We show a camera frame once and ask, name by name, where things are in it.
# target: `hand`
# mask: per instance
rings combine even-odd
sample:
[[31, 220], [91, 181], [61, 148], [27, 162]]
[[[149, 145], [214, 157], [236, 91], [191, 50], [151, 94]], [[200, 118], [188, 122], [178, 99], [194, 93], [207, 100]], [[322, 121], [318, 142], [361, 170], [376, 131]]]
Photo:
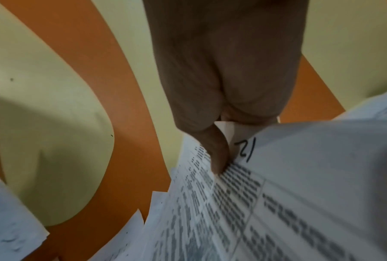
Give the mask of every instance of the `hand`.
[[176, 126], [222, 173], [228, 143], [214, 122], [276, 122], [291, 96], [308, 0], [144, 0]]

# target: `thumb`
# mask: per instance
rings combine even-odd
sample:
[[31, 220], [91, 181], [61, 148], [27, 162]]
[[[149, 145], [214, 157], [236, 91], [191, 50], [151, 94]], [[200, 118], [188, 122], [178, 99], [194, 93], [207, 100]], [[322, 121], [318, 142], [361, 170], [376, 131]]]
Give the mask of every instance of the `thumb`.
[[230, 161], [228, 142], [215, 124], [198, 131], [189, 132], [189, 135], [197, 139], [211, 156], [211, 171], [221, 174]]

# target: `handwritten number 21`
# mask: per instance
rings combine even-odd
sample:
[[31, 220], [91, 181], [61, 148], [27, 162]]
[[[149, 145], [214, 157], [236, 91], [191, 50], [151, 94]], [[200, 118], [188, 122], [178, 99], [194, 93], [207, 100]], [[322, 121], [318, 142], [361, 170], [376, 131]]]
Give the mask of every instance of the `handwritten number 21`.
[[[251, 148], [251, 152], [249, 153], [248, 158], [246, 159], [246, 162], [247, 162], [247, 163], [248, 163], [249, 159], [251, 158], [252, 153], [253, 153], [253, 151], [254, 151], [255, 141], [256, 141], [256, 140], [257, 140], [256, 137], [254, 137], [253, 140], [252, 140], [252, 148]], [[243, 141], [235, 142], [234, 144], [235, 144], [235, 145], [240, 145], [240, 144], [242, 144], [242, 143], [245, 143], [245, 145], [244, 145], [244, 147], [242, 147], [242, 149], [241, 149], [241, 151], [240, 151], [240, 156], [241, 156], [241, 157], [246, 157], [246, 153], [244, 153], [244, 150], [245, 150], [246, 146], [248, 146], [248, 141], [247, 141], [247, 140], [243, 140]]]

